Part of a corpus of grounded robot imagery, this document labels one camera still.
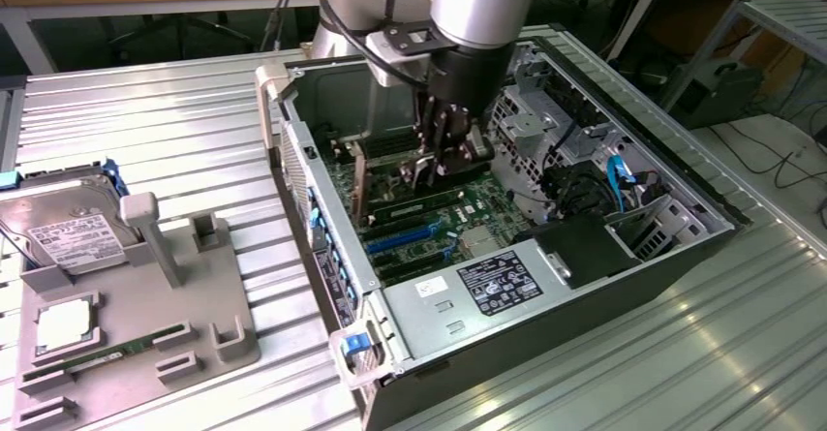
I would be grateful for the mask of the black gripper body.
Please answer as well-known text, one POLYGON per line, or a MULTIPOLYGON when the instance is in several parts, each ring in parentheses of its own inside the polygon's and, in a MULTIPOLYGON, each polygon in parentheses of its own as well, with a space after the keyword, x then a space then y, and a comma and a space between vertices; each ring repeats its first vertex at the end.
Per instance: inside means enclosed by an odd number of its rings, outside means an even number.
POLYGON ((516 44, 493 49, 455 46, 431 55, 428 96, 439 108, 463 108, 481 114, 499 94, 516 44))

